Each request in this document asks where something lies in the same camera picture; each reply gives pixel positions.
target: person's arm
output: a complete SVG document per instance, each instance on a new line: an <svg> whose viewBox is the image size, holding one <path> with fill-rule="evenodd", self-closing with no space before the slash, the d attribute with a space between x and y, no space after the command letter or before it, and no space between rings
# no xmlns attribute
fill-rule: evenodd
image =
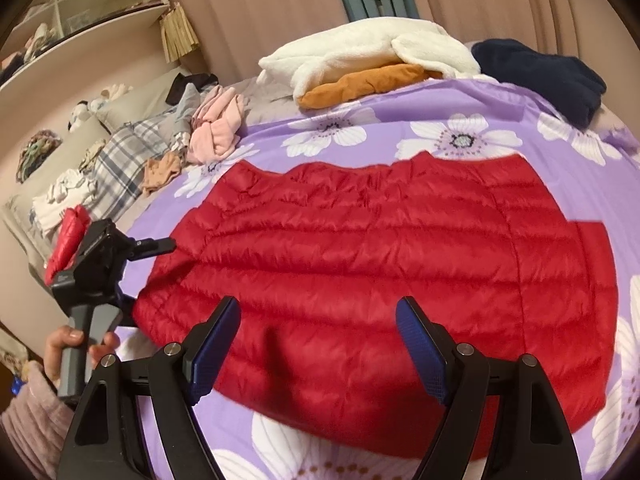
<svg viewBox="0 0 640 480"><path fill-rule="evenodd" d="M69 326L60 327L47 339L44 370L30 363L28 382L0 415L0 470L2 478L14 480L49 480L56 477L60 453L73 419L73 411L56 393L60 383L62 351L78 346L84 335ZM104 344L89 348L95 364L114 352L120 341L108 333ZM13 467L14 476L4 476L4 463Z"/></svg>

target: person's left hand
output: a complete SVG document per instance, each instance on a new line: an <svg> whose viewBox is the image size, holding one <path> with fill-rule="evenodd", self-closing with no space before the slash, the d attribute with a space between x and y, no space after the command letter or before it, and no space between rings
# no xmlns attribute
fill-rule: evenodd
<svg viewBox="0 0 640 480"><path fill-rule="evenodd" d="M49 334L44 350L44 373L58 388L60 387L60 367L62 366L62 351L65 348L76 347L84 341L84 333L81 330L72 329L70 326L61 326L55 332ZM120 346L120 339L113 332L107 332L101 345L91 345L89 356L92 366L95 368L105 355L113 354Z"/></svg>

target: gray handle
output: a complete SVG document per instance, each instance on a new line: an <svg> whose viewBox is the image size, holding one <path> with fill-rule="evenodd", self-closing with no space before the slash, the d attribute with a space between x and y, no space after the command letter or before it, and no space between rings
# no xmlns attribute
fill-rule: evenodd
<svg viewBox="0 0 640 480"><path fill-rule="evenodd" d="M107 332L114 330L122 320L122 311L111 305L96 307L81 305L73 307L69 326L82 330L84 341L76 348L65 348L60 367L58 397L67 404L77 404L93 371L91 359L87 358L89 346L100 344Z"/></svg>

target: pink sleeve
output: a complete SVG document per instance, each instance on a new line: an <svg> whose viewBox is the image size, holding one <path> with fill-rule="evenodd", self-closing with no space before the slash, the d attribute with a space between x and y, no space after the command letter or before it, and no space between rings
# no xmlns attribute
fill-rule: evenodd
<svg viewBox="0 0 640 480"><path fill-rule="evenodd" d="M0 426L38 480L54 479L73 415L56 397L42 367L30 363L29 382L0 415Z"/></svg>

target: plaid blanket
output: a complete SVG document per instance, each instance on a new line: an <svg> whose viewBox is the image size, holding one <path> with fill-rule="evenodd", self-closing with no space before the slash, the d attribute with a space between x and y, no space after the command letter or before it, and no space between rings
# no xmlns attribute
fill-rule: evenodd
<svg viewBox="0 0 640 480"><path fill-rule="evenodd" d="M92 218L115 222L140 196L146 160L169 150L159 135L159 125L171 111L124 124L111 136L95 161L92 177L97 193L90 209Z"/></svg>

